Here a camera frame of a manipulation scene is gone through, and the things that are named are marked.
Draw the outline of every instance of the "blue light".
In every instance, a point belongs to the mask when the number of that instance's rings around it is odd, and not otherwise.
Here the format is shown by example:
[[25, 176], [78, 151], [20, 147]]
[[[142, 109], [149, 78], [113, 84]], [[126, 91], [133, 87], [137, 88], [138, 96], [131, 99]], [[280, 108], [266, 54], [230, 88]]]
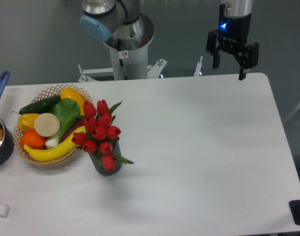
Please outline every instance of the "blue light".
[[226, 25], [227, 25], [227, 23], [225, 22], [225, 23], [222, 23], [219, 27], [221, 27], [222, 30], [224, 30], [226, 28]]

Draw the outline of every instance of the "fruit basket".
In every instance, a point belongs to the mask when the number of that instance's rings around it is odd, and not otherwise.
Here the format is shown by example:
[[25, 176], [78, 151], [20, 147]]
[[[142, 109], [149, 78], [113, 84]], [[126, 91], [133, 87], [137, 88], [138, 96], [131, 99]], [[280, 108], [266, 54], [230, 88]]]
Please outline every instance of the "fruit basket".
[[[85, 101], [90, 101], [93, 102], [90, 95], [84, 91], [82, 88], [76, 87], [74, 85], [56, 85], [54, 87], [47, 88], [46, 90], [41, 91], [37, 97], [35, 97], [31, 103], [40, 101], [45, 98], [53, 97], [60, 95], [60, 93], [65, 89], [65, 88], [72, 88], [79, 92], [79, 94], [83, 97]], [[38, 161], [35, 160], [31, 157], [31, 155], [26, 152], [20, 145], [21, 138], [24, 134], [24, 131], [21, 130], [19, 127], [15, 128], [15, 131], [13, 133], [13, 138], [14, 138], [14, 148], [18, 152], [18, 154], [24, 158], [26, 161], [35, 164], [35, 165], [55, 165], [58, 163], [61, 163], [63, 161], [66, 161], [68, 158], [72, 156], [72, 154], [76, 151], [76, 148], [73, 148], [70, 152], [68, 152], [66, 155], [60, 157], [59, 159], [53, 160], [53, 161]]]

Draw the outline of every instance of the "blue joint cap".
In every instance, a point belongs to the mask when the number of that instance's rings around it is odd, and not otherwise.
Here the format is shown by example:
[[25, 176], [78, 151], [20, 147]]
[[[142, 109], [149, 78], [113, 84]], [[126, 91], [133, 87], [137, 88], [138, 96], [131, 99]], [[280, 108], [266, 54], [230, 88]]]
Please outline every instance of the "blue joint cap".
[[81, 16], [80, 24], [85, 32], [98, 41], [104, 42], [112, 35], [108, 28], [89, 16]]

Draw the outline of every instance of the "metal bracket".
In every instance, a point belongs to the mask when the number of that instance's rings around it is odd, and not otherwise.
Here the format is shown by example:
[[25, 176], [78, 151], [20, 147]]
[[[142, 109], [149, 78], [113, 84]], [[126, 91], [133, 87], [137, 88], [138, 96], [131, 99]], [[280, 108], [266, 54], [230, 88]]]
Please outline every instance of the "metal bracket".
[[[148, 79], [163, 78], [161, 73], [166, 65], [167, 61], [163, 59], [159, 59], [154, 65], [148, 65]], [[78, 67], [81, 75], [78, 79], [79, 82], [98, 82], [98, 80], [91, 77], [113, 76], [112, 68], [82, 70], [81, 65], [78, 65]]]
[[200, 57], [200, 61], [197, 63], [197, 66], [195, 68], [195, 72], [194, 72], [194, 75], [195, 77], [198, 77], [198, 76], [202, 76], [203, 75], [203, 72], [201, 71], [201, 67], [202, 67], [202, 59], [203, 59], [203, 56]]
[[157, 79], [163, 78], [162, 71], [164, 67], [167, 65], [167, 61], [163, 59], [159, 59], [152, 68], [148, 71], [148, 79]]

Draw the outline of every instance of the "yellow banana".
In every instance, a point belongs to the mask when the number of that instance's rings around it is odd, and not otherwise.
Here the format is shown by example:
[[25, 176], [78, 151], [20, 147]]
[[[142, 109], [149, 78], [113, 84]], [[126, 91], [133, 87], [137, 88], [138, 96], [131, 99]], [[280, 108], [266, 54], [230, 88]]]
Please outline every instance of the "yellow banana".
[[[81, 126], [77, 128], [73, 133], [85, 133], [85, 127]], [[68, 136], [57, 146], [50, 149], [32, 149], [28, 145], [24, 145], [23, 148], [27, 151], [30, 156], [37, 161], [54, 161], [70, 152], [76, 145], [71, 141], [73, 133]]]

